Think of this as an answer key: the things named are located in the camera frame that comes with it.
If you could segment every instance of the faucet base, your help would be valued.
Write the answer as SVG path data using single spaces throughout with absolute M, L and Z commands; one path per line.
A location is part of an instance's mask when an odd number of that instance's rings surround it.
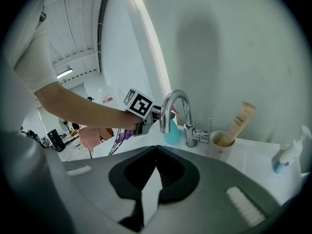
M 193 138 L 193 130 L 195 129 L 194 125 L 188 126 L 184 124 L 184 133 L 186 138 L 186 145 L 188 147 L 195 147 L 197 141 Z

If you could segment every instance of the fan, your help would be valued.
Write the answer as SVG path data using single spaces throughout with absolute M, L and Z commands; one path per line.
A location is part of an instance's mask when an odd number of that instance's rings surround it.
M 69 127 L 68 127 L 68 121 L 66 120 L 63 120 L 61 118 L 58 118 L 58 122 L 59 122 L 59 125 L 61 126 L 61 128 L 65 131 L 69 131 L 70 133 L 72 131 L 70 131 Z

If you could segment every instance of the faucet spout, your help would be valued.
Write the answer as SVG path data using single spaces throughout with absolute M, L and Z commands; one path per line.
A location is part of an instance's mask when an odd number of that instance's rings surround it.
M 196 146 L 196 141 L 193 139 L 193 131 L 194 125 L 192 122 L 191 116 L 191 105 L 190 100 L 185 92 L 182 90 L 173 90 L 171 91 L 167 97 L 165 98 L 164 103 L 162 104 L 161 111 L 160 111 L 160 132 L 165 134 L 170 132 L 170 114 L 171 109 L 174 105 L 176 99 L 180 98 L 183 103 L 184 115 L 186 119 L 186 124 L 184 124 L 184 131 L 186 136 L 186 144 L 189 147 Z

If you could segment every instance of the ceiling light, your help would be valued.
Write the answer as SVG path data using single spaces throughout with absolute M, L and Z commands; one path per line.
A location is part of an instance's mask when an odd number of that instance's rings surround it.
M 61 77 L 63 77 L 63 76 L 65 76 L 65 75 L 67 75 L 67 74 L 69 74 L 69 73 L 71 73 L 73 70 L 70 68 L 70 69 L 67 69 L 67 70 L 65 70 L 64 72 L 62 72 L 62 73 L 59 73 L 58 75 L 57 75 L 57 78 L 58 79 L 60 79 Z

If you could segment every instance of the pink cloth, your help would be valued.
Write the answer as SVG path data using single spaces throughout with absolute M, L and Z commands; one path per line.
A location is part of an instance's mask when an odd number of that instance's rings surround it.
M 82 127 L 78 130 L 78 134 L 80 144 L 89 152 L 93 152 L 93 149 L 102 143 L 100 138 L 108 140 L 112 137 L 106 128 L 102 127 Z

